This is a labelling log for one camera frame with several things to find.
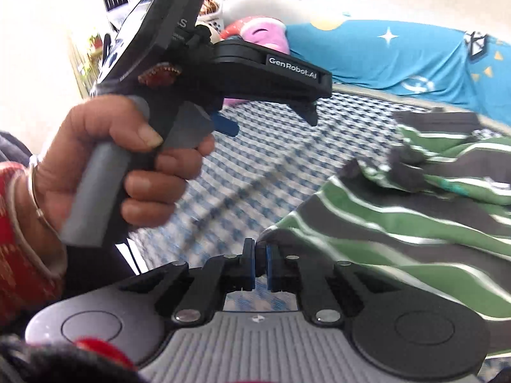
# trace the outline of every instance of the pink stuffed toy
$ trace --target pink stuffed toy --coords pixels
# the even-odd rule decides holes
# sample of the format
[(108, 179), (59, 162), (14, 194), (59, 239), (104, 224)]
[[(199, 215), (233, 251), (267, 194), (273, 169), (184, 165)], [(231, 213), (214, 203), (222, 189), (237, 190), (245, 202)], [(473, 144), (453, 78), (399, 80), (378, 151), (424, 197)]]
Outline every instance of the pink stuffed toy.
[[(225, 40), (239, 35), (243, 40), (289, 54), (286, 26), (282, 21), (271, 17), (245, 17), (235, 21), (220, 33)], [(242, 99), (224, 99), (224, 105), (232, 106), (244, 102)]]

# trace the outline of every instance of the silver bangle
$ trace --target silver bangle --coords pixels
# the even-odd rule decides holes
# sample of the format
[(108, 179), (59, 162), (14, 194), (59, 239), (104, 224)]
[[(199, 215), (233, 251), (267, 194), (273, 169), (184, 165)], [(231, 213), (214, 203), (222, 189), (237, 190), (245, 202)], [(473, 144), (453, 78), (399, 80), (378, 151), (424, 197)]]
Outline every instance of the silver bangle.
[(29, 161), (29, 174), (27, 178), (27, 184), (29, 189), (29, 196), (32, 199), (32, 204), (35, 207), (35, 214), (37, 216), (37, 219), (45, 225), (48, 229), (50, 229), (53, 234), (55, 234), (57, 237), (59, 237), (59, 234), (57, 231), (53, 228), (52, 225), (48, 222), (46, 217), (44, 217), (44, 212), (42, 208), (39, 207), (39, 204), (37, 204), (37, 198), (35, 197), (35, 174), (36, 174), (36, 168), (39, 164), (39, 157), (37, 156), (31, 156)]

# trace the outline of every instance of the blue and white checkered bedsheet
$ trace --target blue and white checkered bedsheet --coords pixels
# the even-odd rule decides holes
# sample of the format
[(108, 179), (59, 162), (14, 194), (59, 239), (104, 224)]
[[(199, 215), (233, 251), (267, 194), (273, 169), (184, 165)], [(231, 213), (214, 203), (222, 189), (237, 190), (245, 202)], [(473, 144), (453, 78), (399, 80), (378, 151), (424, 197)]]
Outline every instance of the blue and white checkered bedsheet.
[[(182, 259), (195, 267), (215, 255), (240, 253), (245, 237), (257, 238), (347, 160), (361, 154), (384, 162), (398, 140), (394, 111), (428, 111), (340, 92), (318, 101), (317, 109), (314, 128), (280, 104), (252, 101), (225, 109), (223, 115), (240, 125), (238, 136), (215, 134), (216, 151), (170, 221), (132, 236), (147, 266)], [(230, 294), (224, 309), (288, 311), (296, 301), (270, 294), (263, 278), (252, 293)], [(487, 364), (485, 379), (494, 363)]]

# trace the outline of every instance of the screen on device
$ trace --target screen on device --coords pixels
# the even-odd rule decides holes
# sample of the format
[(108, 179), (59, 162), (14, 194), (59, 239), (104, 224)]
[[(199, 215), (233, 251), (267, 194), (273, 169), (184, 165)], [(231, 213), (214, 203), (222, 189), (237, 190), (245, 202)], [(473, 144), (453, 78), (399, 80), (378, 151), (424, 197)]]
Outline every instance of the screen on device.
[(101, 74), (98, 78), (98, 82), (103, 80), (103, 78), (109, 73), (116, 60), (123, 54), (126, 47), (128, 47), (129, 42), (131, 42), (131, 40), (135, 37), (152, 2), (153, 0), (140, 0), (131, 13), (128, 14), (121, 26), (121, 29), (119, 30), (119, 33), (117, 33), (110, 53), (101, 68)]

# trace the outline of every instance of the fingernail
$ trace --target fingernail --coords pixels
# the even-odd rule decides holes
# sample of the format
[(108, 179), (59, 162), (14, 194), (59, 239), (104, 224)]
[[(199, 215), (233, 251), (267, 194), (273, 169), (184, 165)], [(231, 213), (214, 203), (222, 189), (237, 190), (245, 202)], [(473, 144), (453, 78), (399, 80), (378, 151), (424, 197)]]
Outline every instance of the fingernail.
[(138, 192), (146, 192), (151, 188), (151, 182), (145, 177), (133, 177), (130, 182), (131, 187)]
[(144, 124), (139, 128), (139, 137), (144, 141), (148, 147), (158, 147), (162, 142), (163, 138), (149, 124)]

